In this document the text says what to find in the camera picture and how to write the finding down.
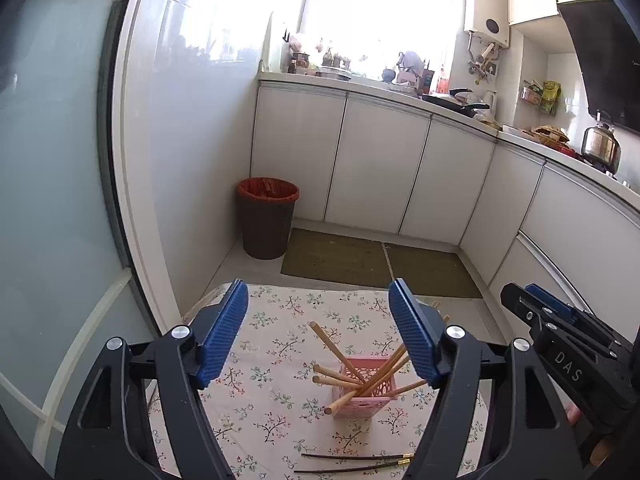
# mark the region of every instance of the stainless steel kettle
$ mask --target stainless steel kettle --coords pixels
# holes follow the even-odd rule
[[[597,124],[584,131],[582,139],[582,156],[601,171],[607,170],[615,174],[620,165],[620,144],[613,136],[613,126],[607,124],[606,112],[598,111]]]

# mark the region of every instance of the frying pan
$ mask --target frying pan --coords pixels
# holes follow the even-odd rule
[[[459,94],[460,92],[471,92],[468,88],[456,88],[453,90],[449,90],[449,95],[441,94],[442,96],[437,95],[422,95],[422,100],[427,101],[428,103],[442,106],[447,110],[452,110],[453,112],[457,112],[466,117],[473,118],[476,114],[476,110],[488,110],[491,108],[489,105],[484,103],[471,103],[468,105],[461,105],[455,101],[454,96]]]

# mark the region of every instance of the tablecloth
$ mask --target tablecloth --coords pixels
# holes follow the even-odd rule
[[[217,303],[228,285],[218,288]],[[331,386],[312,382],[315,363],[339,370],[340,361],[307,323],[317,321],[346,355],[388,356],[401,342],[386,291],[306,290],[249,286],[249,307],[219,378],[200,393],[204,410],[236,478],[351,480],[363,474],[401,477],[406,466],[368,472],[297,475],[294,468],[331,468],[335,460],[301,452],[397,454],[415,450],[436,392],[423,386],[399,396],[372,418],[325,415]],[[398,386],[419,380],[411,363]],[[161,399],[150,405],[156,451],[163,469],[179,475],[162,418]],[[459,474],[476,467],[487,409],[480,395]],[[351,463],[344,466],[361,465]]]

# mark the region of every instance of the pink plastic basket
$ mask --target pink plastic basket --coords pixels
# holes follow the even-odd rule
[[[386,362],[388,357],[378,356],[362,356],[362,357],[349,357],[347,358],[353,367],[359,371],[365,379],[369,379],[378,369]],[[342,365],[340,373],[349,377],[354,375]],[[389,380],[379,384],[372,395],[382,396],[386,392],[396,389],[396,379],[391,377]],[[345,390],[340,386],[334,386],[332,388],[333,400],[339,399],[350,390]],[[396,400],[398,396],[393,397],[353,397],[347,402],[334,416],[338,418],[369,418],[379,412],[390,400]]]

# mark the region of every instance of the screw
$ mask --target screw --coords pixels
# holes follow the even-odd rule
[[[526,352],[530,348],[529,341],[521,337],[513,340],[513,346],[521,352]]]
[[[465,329],[461,326],[447,326],[447,335],[453,339],[462,339],[465,336]]]
[[[109,350],[117,350],[122,346],[122,339],[119,337],[112,337],[107,341],[107,348]]]
[[[174,339],[183,339],[189,335],[190,329],[188,326],[180,325],[171,330],[171,336]]]

